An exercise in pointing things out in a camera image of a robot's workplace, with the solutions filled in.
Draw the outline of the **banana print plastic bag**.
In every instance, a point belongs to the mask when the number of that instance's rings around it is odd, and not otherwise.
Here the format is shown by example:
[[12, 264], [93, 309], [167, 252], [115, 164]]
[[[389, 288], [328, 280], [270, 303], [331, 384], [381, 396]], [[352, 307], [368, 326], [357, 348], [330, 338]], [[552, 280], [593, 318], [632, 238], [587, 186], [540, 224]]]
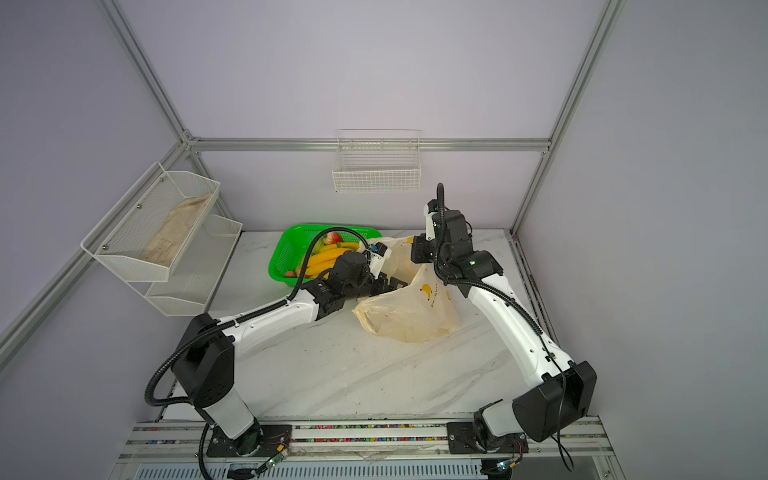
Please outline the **banana print plastic bag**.
[[353, 309], [368, 333], [402, 343], [424, 343], [449, 335], [461, 327], [460, 316], [448, 288], [430, 263], [411, 261], [413, 237], [381, 237], [390, 256], [380, 275], [404, 283], [394, 291], [361, 299]]

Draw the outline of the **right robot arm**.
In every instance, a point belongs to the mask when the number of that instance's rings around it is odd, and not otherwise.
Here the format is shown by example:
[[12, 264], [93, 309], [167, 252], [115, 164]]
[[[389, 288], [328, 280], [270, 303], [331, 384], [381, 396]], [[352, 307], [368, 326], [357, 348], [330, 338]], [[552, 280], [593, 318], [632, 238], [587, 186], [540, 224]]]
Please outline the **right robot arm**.
[[436, 278], [457, 288], [489, 321], [516, 361], [522, 391], [510, 400], [480, 407], [473, 415], [470, 448], [496, 453], [519, 435], [555, 442], [568, 472], [575, 462], [561, 439], [564, 427], [589, 409], [597, 374], [587, 361], [575, 362], [517, 300], [495, 257], [473, 245], [469, 223], [445, 204], [445, 189], [424, 208], [425, 231], [413, 240], [411, 259], [431, 263]]

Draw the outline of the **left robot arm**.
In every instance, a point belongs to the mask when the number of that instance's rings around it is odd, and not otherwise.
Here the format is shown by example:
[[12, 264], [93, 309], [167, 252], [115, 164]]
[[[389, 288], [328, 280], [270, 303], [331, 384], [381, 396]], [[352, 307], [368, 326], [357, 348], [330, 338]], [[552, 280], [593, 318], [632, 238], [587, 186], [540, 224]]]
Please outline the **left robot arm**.
[[392, 256], [382, 241], [366, 239], [348, 229], [356, 246], [314, 249], [331, 227], [308, 244], [295, 273], [296, 282], [283, 299], [221, 318], [209, 313], [194, 317], [174, 352], [150, 377], [144, 401], [153, 407], [192, 406], [207, 426], [218, 428], [240, 455], [261, 448], [263, 429], [235, 386], [238, 357], [298, 326], [321, 320], [339, 311], [352, 298], [376, 296], [402, 286], [383, 272]]

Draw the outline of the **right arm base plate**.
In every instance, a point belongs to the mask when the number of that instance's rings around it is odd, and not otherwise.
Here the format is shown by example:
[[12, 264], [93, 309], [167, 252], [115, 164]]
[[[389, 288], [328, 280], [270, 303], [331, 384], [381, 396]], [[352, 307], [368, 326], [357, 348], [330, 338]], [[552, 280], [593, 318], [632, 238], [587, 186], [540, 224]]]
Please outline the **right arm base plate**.
[[447, 442], [451, 454], [526, 454], [527, 438], [522, 433], [493, 435], [478, 422], [449, 422]]

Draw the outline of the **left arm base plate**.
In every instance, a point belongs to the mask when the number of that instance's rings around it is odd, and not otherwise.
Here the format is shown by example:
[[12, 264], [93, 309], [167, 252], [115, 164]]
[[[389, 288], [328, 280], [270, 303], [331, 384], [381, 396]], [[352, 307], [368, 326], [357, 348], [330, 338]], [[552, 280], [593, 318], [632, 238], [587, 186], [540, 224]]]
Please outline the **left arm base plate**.
[[211, 458], [268, 458], [289, 448], [292, 433], [293, 426], [289, 424], [259, 424], [237, 439], [230, 439], [216, 426], [205, 453]]

